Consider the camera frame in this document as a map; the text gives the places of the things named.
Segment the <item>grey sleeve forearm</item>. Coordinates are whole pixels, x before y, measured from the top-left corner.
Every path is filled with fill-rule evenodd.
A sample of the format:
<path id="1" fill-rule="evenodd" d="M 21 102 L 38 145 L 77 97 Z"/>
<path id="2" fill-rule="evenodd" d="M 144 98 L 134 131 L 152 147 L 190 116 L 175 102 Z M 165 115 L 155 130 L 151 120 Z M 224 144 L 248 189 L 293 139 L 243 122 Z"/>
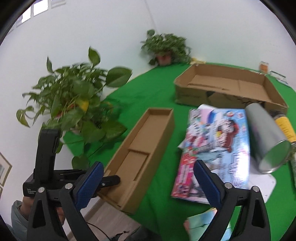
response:
<path id="1" fill-rule="evenodd" d="M 22 202 L 16 200 L 11 206 L 12 232 L 17 240 L 27 240 L 28 220 L 20 212 Z"/>

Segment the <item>person's left hand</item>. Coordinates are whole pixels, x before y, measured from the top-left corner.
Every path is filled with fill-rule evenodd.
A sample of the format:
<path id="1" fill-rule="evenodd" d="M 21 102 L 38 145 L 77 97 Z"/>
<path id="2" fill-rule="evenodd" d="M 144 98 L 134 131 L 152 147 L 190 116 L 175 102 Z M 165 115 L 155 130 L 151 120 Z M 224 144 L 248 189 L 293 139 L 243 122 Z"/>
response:
<path id="1" fill-rule="evenodd" d="M 19 208 L 19 211 L 26 220 L 29 220 L 29 215 L 30 215 L 33 203 L 34 203 L 34 198 L 25 197 L 25 196 L 23 197 L 22 204 Z M 64 211 L 61 207 L 56 208 L 56 211 L 59 216 L 59 220 L 60 220 L 61 224 L 63 225 L 65 222 L 65 219 L 66 219 Z"/>

